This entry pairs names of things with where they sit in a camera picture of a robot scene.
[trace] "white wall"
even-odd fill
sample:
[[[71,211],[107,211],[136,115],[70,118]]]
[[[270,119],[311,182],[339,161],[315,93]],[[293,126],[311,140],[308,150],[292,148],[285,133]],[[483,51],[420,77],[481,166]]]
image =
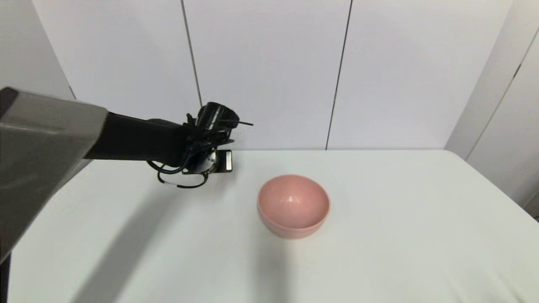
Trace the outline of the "white wall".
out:
[[[485,69],[445,149],[468,159],[539,27],[539,1],[514,0]]]
[[[200,108],[180,0],[34,0],[77,99],[185,122]]]
[[[350,0],[185,0],[202,102],[234,109],[233,148],[324,149]]]
[[[30,0],[0,1],[0,89],[73,99]]]
[[[354,1],[329,148],[443,148],[511,0]]]
[[[532,44],[468,163],[519,205],[539,190],[539,39]]]

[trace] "bowl rim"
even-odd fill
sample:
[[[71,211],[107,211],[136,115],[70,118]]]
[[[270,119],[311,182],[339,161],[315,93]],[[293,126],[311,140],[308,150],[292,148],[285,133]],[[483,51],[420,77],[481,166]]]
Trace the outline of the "bowl rim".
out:
[[[277,179],[277,178],[281,178],[281,177],[289,177],[289,176],[295,176],[295,177],[301,177],[301,178],[305,178],[305,179],[308,179],[312,182],[314,182],[316,185],[318,185],[318,187],[320,187],[322,189],[322,191],[324,192],[324,194],[326,195],[327,197],[327,200],[328,200],[328,211],[326,211],[326,214],[324,215],[324,217],[316,222],[315,224],[313,225],[310,225],[308,227],[304,227],[304,228],[292,228],[292,227],[287,227],[287,226],[284,226],[284,225],[281,225],[277,222],[275,222],[274,220],[270,219],[270,217],[264,213],[264,211],[262,210],[262,208],[260,207],[260,194],[262,193],[262,189],[264,188],[264,186],[266,186],[266,184],[270,183],[271,181],[273,181],[274,179]],[[262,185],[262,187],[260,188],[260,190],[258,191],[258,198],[257,198],[257,206],[258,206],[258,210],[260,211],[260,213],[263,215],[264,219],[268,220],[269,222],[271,222],[272,224],[275,224],[277,227],[279,228],[283,228],[283,229],[287,229],[287,230],[297,230],[297,231],[301,231],[301,230],[308,230],[308,229],[311,229],[321,223],[323,223],[326,218],[329,216],[329,213],[331,212],[331,199],[329,198],[329,195],[327,193],[327,191],[325,190],[324,187],[322,187],[322,185],[320,185],[318,182],[316,182],[315,180],[311,179],[311,178],[308,178],[308,177],[305,177],[305,176],[301,176],[301,175],[297,175],[297,174],[286,174],[286,175],[280,175],[280,176],[277,176],[277,177],[273,177],[271,179],[269,179],[268,181],[266,181],[264,183],[264,185]]]

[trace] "pink bowl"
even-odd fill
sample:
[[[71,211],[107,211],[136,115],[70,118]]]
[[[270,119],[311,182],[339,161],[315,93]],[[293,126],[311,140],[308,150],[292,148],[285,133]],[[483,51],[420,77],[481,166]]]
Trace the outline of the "pink bowl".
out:
[[[326,220],[329,208],[326,191],[313,180],[298,175],[273,178],[258,194],[262,221],[284,238],[312,235]]]

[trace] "gray arm cover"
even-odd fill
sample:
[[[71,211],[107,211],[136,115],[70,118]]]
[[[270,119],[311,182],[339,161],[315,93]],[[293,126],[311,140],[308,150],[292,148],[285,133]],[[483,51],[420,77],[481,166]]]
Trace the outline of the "gray arm cover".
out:
[[[105,108],[0,91],[0,263],[95,144]]]

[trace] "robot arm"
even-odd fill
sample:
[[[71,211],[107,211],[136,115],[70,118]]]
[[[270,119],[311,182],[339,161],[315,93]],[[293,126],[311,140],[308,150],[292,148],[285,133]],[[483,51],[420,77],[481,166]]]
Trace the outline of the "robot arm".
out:
[[[82,159],[148,161],[163,183],[161,173],[201,174],[207,180],[210,173],[232,171],[231,152],[217,148],[232,142],[232,129],[244,122],[213,102],[196,119],[187,117],[182,125],[146,121],[95,105],[0,90],[0,263]]]

